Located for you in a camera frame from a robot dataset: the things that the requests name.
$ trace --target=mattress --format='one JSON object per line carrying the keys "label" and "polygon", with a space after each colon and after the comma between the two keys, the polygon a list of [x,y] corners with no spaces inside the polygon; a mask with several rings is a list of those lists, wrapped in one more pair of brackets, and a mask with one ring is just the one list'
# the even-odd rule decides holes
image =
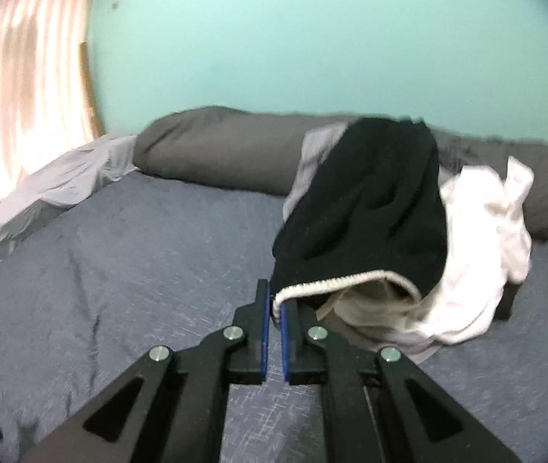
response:
{"label": "mattress", "polygon": [[[231,322],[273,268],[282,198],[133,172],[0,264],[0,460],[18,461],[155,344],[197,344]],[[548,461],[548,244],[507,322],[423,369],[524,463]],[[322,462],[316,389],[233,387],[221,461]]]}

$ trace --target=wall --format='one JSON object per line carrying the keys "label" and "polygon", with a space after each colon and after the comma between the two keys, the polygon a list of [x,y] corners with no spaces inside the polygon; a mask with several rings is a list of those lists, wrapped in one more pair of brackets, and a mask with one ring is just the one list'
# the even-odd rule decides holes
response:
{"label": "wall", "polygon": [[548,0],[92,0],[89,39],[107,131],[222,104],[548,140]]}

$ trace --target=triangular cutout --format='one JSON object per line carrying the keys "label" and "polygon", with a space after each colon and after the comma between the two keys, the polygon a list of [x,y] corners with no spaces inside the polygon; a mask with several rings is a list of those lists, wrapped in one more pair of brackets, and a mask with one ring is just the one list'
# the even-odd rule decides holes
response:
{"label": "triangular cutout", "polygon": [[415,380],[406,380],[406,387],[430,442],[441,442],[463,431],[460,420],[446,410],[420,383]]}
{"label": "triangular cutout", "polygon": [[143,378],[131,380],[111,400],[91,415],[83,424],[83,428],[107,442],[115,442],[120,438],[122,428],[139,395],[141,386],[143,386]]}

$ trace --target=white trim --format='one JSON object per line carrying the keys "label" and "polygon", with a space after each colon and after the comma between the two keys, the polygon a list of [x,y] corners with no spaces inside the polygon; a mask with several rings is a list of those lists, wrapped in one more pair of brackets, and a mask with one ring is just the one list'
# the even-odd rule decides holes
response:
{"label": "white trim", "polygon": [[405,289],[413,298],[414,302],[420,302],[422,296],[419,289],[408,278],[396,272],[388,272],[386,270],[373,270],[371,272],[356,273],[355,275],[341,276],[338,278],[329,278],[327,280],[319,280],[316,282],[308,282],[305,284],[297,284],[285,287],[280,290],[274,297],[273,315],[275,320],[280,318],[281,304],[288,299],[295,297],[317,296],[318,294],[327,294],[343,289],[373,282],[376,280],[393,282]]}

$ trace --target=white curtain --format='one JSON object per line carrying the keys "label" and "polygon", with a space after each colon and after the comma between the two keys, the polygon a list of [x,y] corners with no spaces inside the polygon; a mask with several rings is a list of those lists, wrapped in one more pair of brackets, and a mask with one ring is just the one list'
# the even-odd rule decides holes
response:
{"label": "white curtain", "polygon": [[93,139],[79,64],[88,0],[0,0],[0,201]]}

